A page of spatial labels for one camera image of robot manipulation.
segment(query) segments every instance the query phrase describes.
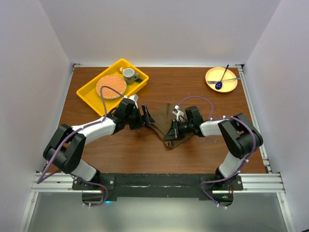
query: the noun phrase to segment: yellow plate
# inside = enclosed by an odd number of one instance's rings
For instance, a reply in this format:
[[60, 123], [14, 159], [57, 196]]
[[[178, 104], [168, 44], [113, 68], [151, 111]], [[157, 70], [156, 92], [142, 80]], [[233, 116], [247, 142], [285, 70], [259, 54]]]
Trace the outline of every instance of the yellow plate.
[[[145, 73], [143, 73], [141, 70], [139, 70], [138, 68], [130, 64], [125, 59], [120, 59], [116, 63], [114, 63], [112, 66], [104, 70], [94, 79], [92, 79], [91, 81], [89, 81], [87, 84], [85, 84], [83, 87], [81, 87], [79, 90], [76, 91], [76, 94], [84, 102], [86, 102], [95, 112], [97, 112], [100, 116], [103, 116], [105, 112], [104, 112], [104, 107], [103, 107], [101, 97], [97, 94], [97, 90], [96, 90], [97, 82], [102, 77], [106, 75], [110, 75], [110, 74], [119, 75], [123, 78], [123, 75], [119, 72], [120, 68], [122, 69], [132, 68], [136, 73], [140, 74], [140, 79], [142, 80], [141, 83], [138, 83], [135, 81], [133, 84], [127, 85], [124, 95], [127, 95], [129, 97], [137, 93], [141, 88], [143, 88], [147, 84], [149, 77]], [[105, 99], [107, 112], [117, 107], [121, 100], [122, 98]]]
[[[212, 68], [212, 69], [209, 69], [205, 75], [205, 80], [206, 80], [207, 85], [213, 90], [217, 92], [221, 92], [221, 93], [227, 93], [227, 92], [234, 90], [238, 83], [238, 80], [223, 81], [222, 88], [216, 89], [215, 88], [216, 84], [209, 84], [207, 82], [207, 81], [220, 81], [223, 76], [224, 71], [225, 71], [225, 68], [222, 68], [222, 67]], [[223, 79], [232, 79], [232, 78], [236, 78], [235, 74], [233, 74], [233, 72], [230, 71], [229, 69], [226, 70], [226, 73]]]

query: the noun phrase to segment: mug handle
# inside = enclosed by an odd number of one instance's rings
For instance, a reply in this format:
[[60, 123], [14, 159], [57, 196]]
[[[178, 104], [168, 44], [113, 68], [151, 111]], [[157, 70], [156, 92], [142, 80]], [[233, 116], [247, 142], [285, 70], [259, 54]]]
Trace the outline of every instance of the mug handle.
[[134, 80], [136, 81], [137, 79], [139, 79], [139, 77], [140, 77], [140, 74], [138, 72], [135, 73]]

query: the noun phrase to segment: brown cloth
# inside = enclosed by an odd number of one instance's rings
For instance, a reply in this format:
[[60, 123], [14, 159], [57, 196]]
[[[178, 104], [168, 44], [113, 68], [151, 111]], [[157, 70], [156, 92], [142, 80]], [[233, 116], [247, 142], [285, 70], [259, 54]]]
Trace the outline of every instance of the brown cloth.
[[[161, 109], [156, 111], [155, 113], [151, 113], [151, 117], [155, 120], [154, 124], [149, 125], [151, 129], [153, 129], [159, 137], [162, 139], [167, 135], [171, 125], [172, 125], [172, 120], [176, 119], [176, 115], [172, 113], [175, 105], [174, 104], [166, 104], [163, 106]], [[180, 110], [184, 112], [185, 108], [188, 106], [181, 105]], [[174, 141], [163, 141], [164, 144], [169, 148], [169, 149], [174, 149], [180, 144], [182, 144], [184, 141], [188, 140], [193, 136], [192, 133], [186, 134], [183, 139], [181, 140], [174, 140]]]

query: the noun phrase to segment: fork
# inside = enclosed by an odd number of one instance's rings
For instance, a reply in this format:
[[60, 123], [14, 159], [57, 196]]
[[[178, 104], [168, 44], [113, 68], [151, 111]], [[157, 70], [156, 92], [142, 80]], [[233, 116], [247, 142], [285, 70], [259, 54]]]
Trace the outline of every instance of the fork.
[[[232, 81], [232, 80], [240, 80], [240, 77], [232, 78], [232, 79], [223, 79], [222, 81]], [[216, 84], [218, 81], [207, 81], [208, 84]]]

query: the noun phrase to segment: gray floor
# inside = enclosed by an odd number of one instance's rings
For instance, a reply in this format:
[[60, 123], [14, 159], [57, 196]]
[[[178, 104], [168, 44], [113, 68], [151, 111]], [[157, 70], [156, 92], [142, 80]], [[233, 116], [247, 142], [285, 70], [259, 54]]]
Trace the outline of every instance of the gray floor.
[[82, 205], [81, 193], [40, 193], [30, 232], [285, 232], [276, 194], [235, 194], [227, 210], [211, 201], [119, 198]]

